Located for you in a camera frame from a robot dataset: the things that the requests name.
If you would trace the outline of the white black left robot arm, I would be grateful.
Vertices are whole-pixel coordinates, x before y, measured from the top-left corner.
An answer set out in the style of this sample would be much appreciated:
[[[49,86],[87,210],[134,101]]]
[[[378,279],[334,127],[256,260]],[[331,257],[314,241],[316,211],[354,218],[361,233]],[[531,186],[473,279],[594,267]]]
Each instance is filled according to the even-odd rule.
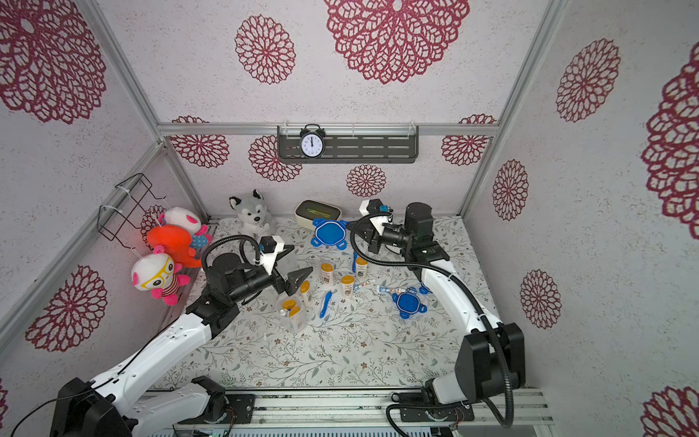
[[[208,261],[213,249],[233,241],[249,241],[254,260],[247,261],[244,251],[238,251]],[[231,407],[225,388],[206,376],[171,393],[146,401],[141,397],[189,353],[225,331],[240,314],[241,305],[252,302],[265,289],[294,296],[313,269],[297,269],[282,276],[277,262],[293,249],[279,236],[249,240],[236,235],[211,243],[201,257],[207,285],[200,297],[120,364],[87,382],[74,378],[66,383],[56,398],[50,435],[149,436],[189,419],[229,419]]]

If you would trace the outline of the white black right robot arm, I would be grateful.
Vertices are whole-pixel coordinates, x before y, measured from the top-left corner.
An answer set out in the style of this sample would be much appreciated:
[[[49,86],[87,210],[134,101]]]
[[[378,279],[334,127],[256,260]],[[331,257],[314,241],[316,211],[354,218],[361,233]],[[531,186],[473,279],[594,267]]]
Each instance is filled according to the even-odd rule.
[[[375,198],[360,204],[360,214],[349,226],[353,250],[371,264],[409,269],[462,335],[453,371],[425,384],[431,402],[482,402],[493,409],[493,397],[502,395],[505,416],[511,418],[514,392],[526,382],[524,334],[517,324],[505,324],[488,311],[468,288],[434,236],[431,207],[413,202],[404,222],[396,224],[392,209]],[[398,249],[402,260],[379,260],[383,246]]]

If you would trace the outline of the cream tissue box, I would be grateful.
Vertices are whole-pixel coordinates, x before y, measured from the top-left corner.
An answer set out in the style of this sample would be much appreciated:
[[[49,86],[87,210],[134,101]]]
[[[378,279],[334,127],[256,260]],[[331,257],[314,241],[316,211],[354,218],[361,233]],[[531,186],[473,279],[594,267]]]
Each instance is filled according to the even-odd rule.
[[[316,219],[340,220],[342,218],[341,209],[316,200],[303,200],[296,207],[294,217],[297,224],[304,229],[315,229],[313,221]]]

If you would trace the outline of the grey husky plush toy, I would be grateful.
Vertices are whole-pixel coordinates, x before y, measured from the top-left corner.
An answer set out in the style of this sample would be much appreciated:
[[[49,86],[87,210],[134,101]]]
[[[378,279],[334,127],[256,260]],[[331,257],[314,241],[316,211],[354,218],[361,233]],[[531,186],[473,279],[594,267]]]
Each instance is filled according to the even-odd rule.
[[[245,198],[231,196],[229,205],[235,211],[240,221],[240,234],[248,235],[256,240],[275,234],[273,218],[269,212],[266,200],[257,189]]]

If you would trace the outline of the small toothpaste tube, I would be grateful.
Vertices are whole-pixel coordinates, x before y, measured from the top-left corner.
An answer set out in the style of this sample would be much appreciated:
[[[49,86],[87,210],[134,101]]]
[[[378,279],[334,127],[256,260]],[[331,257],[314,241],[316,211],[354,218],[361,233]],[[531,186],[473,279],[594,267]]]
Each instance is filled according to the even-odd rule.
[[[406,291],[406,289],[401,289],[401,288],[390,288],[386,286],[378,286],[377,291],[379,293],[386,293],[386,294],[401,294]]]
[[[370,286],[370,285],[373,284],[373,283],[374,283],[374,280],[373,280],[373,279],[371,279],[371,280],[366,280],[365,282],[362,282],[362,283],[356,283],[356,284],[354,285],[353,291],[358,291],[358,290],[360,290],[360,289],[362,289],[362,288],[364,288],[364,287]]]

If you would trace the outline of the orange red plush toy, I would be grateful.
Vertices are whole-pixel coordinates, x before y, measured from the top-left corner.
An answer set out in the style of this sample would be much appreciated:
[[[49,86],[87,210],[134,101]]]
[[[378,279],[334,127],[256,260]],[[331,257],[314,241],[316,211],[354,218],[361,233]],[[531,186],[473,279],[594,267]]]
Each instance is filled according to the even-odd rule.
[[[191,244],[192,236],[183,228],[174,225],[156,226],[147,233],[147,244],[156,254],[165,253],[183,268],[200,269],[201,259]]]

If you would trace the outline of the white pink plush upper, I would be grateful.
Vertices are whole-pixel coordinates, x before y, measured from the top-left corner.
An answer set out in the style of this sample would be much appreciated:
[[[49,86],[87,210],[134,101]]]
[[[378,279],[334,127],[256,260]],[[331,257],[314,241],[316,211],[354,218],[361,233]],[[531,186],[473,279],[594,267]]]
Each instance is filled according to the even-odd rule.
[[[203,236],[208,233],[209,226],[192,211],[182,207],[167,209],[158,215],[160,225],[173,225],[185,229],[191,236]]]

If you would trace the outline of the white plush with glasses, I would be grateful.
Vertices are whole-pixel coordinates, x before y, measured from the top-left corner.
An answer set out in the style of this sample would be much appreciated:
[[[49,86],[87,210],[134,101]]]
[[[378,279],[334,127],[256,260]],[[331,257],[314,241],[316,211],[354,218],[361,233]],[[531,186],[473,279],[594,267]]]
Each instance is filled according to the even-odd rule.
[[[181,274],[183,266],[169,256],[162,245],[137,261],[130,273],[132,285],[139,291],[149,291],[151,297],[163,300],[167,306],[178,304],[178,291],[189,284],[190,278]]]

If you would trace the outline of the grey metal wall shelf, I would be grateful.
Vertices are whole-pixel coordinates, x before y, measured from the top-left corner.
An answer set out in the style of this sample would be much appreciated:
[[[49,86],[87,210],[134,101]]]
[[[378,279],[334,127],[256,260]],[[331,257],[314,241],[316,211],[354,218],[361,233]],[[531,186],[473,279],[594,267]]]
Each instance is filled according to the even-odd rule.
[[[402,129],[396,135],[348,135],[326,131],[326,149],[320,158],[305,158],[300,150],[300,131],[277,128],[277,156],[284,164],[412,164],[419,155],[419,129]]]

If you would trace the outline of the black wall alarm clock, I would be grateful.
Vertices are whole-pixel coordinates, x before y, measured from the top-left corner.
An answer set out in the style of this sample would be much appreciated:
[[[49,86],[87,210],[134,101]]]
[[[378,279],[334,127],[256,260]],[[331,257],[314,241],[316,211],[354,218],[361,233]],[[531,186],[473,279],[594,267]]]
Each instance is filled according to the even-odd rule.
[[[300,150],[305,158],[320,158],[325,152],[326,131],[318,124],[307,124],[300,131]]]

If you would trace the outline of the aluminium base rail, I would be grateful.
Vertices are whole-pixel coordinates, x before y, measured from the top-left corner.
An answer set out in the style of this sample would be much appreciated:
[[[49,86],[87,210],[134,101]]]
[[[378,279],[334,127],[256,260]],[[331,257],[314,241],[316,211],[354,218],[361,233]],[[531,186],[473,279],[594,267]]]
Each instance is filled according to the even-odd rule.
[[[218,424],[190,419],[179,426],[225,431],[244,429],[286,429],[322,431],[335,428],[392,431],[394,422],[403,431],[414,428],[448,428],[450,426],[502,426],[484,403],[459,402],[455,407],[422,405],[418,388],[373,389],[265,389],[228,390],[229,406],[236,420],[226,418]]]

